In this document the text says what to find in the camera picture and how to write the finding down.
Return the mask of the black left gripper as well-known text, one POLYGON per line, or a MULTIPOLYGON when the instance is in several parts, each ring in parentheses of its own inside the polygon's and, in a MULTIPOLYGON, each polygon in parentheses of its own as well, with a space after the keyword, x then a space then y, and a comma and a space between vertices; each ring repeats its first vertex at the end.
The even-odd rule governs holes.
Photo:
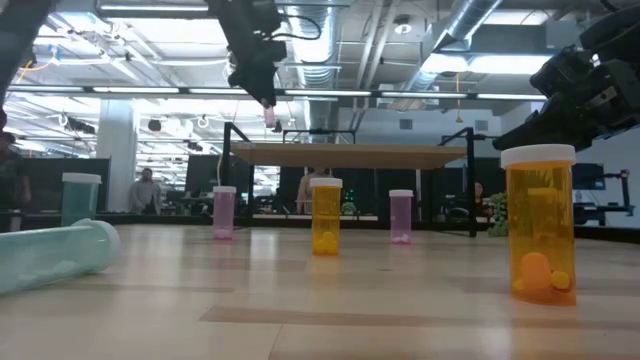
POLYGON ((234 64, 229 85, 241 87, 263 107, 274 107, 277 102, 273 78, 276 63, 287 57, 286 43, 258 37, 229 45, 228 49, 234 64))

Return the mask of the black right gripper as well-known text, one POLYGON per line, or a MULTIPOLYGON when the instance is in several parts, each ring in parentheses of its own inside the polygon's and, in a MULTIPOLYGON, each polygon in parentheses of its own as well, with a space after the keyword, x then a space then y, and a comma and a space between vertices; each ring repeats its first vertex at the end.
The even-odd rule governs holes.
POLYGON ((592 146, 598 134, 639 125, 638 67, 618 59, 598 65, 571 45, 551 57, 530 78, 546 97, 541 109, 492 142, 496 150, 544 144, 592 146))

